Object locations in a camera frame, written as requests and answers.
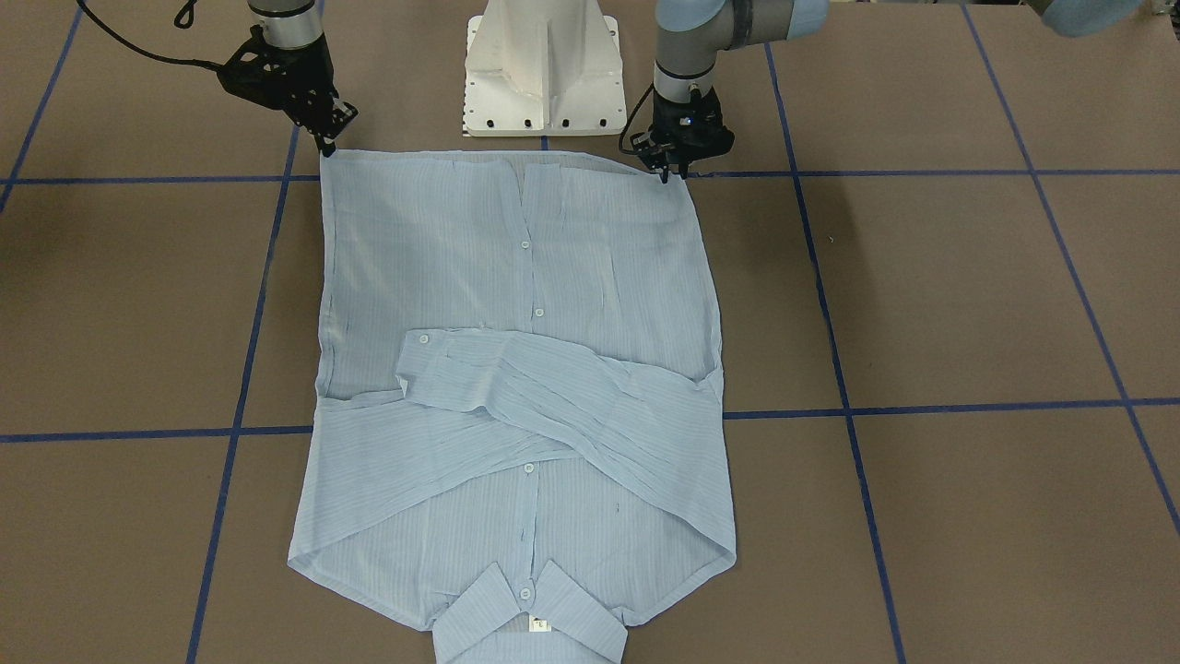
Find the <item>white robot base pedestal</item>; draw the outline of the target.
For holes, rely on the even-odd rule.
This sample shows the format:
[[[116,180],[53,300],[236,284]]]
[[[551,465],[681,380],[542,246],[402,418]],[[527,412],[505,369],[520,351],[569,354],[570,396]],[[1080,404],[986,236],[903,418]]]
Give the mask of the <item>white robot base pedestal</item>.
[[[620,22],[597,1],[490,1],[466,25],[464,134],[620,134]]]

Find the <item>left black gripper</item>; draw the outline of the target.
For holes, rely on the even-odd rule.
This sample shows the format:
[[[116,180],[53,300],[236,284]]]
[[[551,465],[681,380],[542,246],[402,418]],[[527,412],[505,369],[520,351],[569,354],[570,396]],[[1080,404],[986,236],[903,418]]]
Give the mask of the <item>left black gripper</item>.
[[[675,173],[687,180],[691,163],[728,155],[734,132],[725,125],[725,110],[716,88],[691,91],[689,101],[670,101],[661,93],[653,101],[653,170],[667,184]]]

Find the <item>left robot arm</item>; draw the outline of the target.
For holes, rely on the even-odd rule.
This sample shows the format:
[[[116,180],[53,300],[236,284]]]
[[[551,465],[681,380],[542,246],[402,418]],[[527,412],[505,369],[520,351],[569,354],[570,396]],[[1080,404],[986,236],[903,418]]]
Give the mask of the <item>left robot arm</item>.
[[[992,60],[985,42],[974,25],[974,8],[990,6],[1018,7],[1028,17],[1036,15],[1040,29],[1049,29],[1055,39],[1083,41],[1103,34],[1120,24],[1146,17],[1142,6],[1156,1],[950,1],[961,9],[974,42],[985,63],[986,75],[994,75]],[[767,42],[789,42],[822,29],[830,17],[831,1],[658,1],[653,85],[645,97],[654,97],[653,126],[645,134],[635,134],[620,151],[637,147],[645,169],[660,172],[667,180],[670,172],[687,177],[690,165],[728,155],[734,134],[725,126],[725,114],[714,83],[714,68],[721,52],[762,47]],[[1024,167],[1017,169],[800,169],[791,162],[791,176],[807,177],[885,177],[935,175],[1175,175],[1176,167],[1036,167],[1027,152],[1027,143],[1015,123],[1010,123]]]

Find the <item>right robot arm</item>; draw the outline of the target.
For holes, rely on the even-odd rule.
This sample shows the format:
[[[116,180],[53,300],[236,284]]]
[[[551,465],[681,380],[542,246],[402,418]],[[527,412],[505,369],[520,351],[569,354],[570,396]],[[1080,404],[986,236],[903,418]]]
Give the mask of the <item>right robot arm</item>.
[[[266,109],[286,113],[312,134],[324,159],[359,116],[336,88],[336,70],[317,1],[249,1],[262,42],[261,88]]]

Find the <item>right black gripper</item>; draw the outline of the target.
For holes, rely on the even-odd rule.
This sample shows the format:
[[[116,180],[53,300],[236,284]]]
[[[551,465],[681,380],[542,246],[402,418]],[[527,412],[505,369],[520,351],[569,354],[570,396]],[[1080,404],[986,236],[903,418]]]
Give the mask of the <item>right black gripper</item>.
[[[296,59],[287,72],[290,96],[281,111],[294,121],[309,121],[309,134],[320,155],[330,157],[336,152],[337,136],[358,118],[359,111],[337,93],[327,38],[288,51]]]

